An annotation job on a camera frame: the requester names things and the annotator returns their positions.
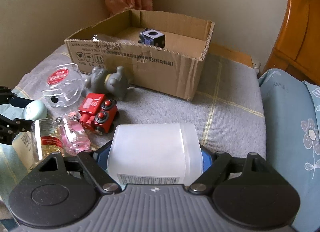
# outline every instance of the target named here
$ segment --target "wall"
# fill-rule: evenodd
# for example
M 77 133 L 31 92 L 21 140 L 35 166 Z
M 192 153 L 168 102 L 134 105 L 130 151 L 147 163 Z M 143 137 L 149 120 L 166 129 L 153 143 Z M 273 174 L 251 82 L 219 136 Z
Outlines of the wall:
M 0 85 L 14 87 L 65 38 L 107 17 L 104 0 L 0 0 Z
M 212 41 L 247 53 L 263 67 L 278 36 L 287 0 L 153 0 L 154 10 L 216 23 Z

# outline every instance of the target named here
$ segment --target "cardboard box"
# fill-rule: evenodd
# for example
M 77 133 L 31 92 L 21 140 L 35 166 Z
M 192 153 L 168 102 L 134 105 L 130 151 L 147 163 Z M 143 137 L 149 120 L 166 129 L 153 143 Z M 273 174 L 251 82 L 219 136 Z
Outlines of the cardboard box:
M 152 28 L 165 34 L 165 48 L 139 44 L 139 33 Z M 131 84 L 192 100 L 204 65 L 214 23 L 185 15 L 128 10 L 79 30 L 65 40 L 80 71 L 94 66 L 115 72 L 125 67 Z M 91 41 L 95 34 L 132 40 L 134 44 Z

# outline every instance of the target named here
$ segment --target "wooden headboard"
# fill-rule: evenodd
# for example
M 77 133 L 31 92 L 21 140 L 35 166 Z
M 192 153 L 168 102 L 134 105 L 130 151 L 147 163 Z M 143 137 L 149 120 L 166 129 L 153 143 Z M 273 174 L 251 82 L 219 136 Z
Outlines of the wooden headboard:
M 320 0 L 288 0 L 278 39 L 263 73 L 270 68 L 320 85 Z

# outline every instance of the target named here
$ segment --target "gray elephant toy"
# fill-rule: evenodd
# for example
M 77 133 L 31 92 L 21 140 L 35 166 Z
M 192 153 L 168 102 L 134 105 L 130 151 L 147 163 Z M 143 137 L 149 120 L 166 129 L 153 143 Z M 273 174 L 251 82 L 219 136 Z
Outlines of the gray elephant toy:
M 111 93 L 119 100 L 123 100 L 129 86 L 123 66 L 118 66 L 115 73 L 109 73 L 106 69 L 96 66 L 92 69 L 91 75 L 84 80 L 84 90 L 81 95 L 87 97 L 89 93 Z

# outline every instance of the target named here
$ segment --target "wine glass icon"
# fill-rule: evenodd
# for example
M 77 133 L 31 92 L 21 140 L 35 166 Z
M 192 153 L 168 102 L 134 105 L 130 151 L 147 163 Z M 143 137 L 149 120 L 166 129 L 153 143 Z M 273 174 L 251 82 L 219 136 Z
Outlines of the wine glass icon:
M 83 53 L 76 53 L 77 56 L 79 57 L 79 60 L 80 61 L 84 61 L 84 59 L 82 59 L 82 56 L 83 56 Z

